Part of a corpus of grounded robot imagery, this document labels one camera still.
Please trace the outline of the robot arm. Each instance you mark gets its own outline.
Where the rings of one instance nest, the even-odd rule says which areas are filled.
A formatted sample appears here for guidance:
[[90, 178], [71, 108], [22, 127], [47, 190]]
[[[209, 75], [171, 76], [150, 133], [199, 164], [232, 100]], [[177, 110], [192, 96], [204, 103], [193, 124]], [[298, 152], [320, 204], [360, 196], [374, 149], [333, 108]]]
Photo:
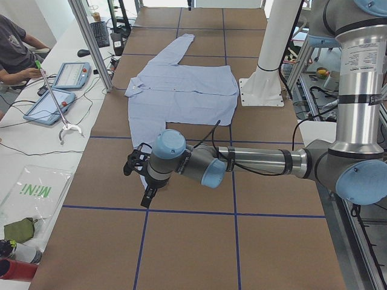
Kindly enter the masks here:
[[311, 37], [333, 37], [342, 48], [336, 138], [314, 140], [299, 150], [259, 150], [189, 146], [179, 132], [164, 130], [141, 173], [147, 187], [141, 200], [149, 207], [172, 172], [216, 187], [224, 174], [243, 169], [260, 175], [293, 174], [317, 181], [357, 205], [386, 196], [386, 164], [377, 143], [386, 51], [385, 1], [315, 1]]

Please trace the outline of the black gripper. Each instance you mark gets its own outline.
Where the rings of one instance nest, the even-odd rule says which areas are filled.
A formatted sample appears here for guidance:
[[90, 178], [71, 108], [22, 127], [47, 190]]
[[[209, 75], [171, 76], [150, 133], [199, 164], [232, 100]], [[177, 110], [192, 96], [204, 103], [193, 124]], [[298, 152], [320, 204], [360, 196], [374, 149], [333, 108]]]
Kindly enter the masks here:
[[145, 169], [144, 177], [145, 177], [147, 186], [140, 205], [144, 208], [149, 208], [153, 198], [157, 193], [157, 190], [164, 187], [167, 184], [169, 180], [169, 172], [159, 173], [159, 172], [152, 171], [152, 169], [149, 172], [148, 169]]

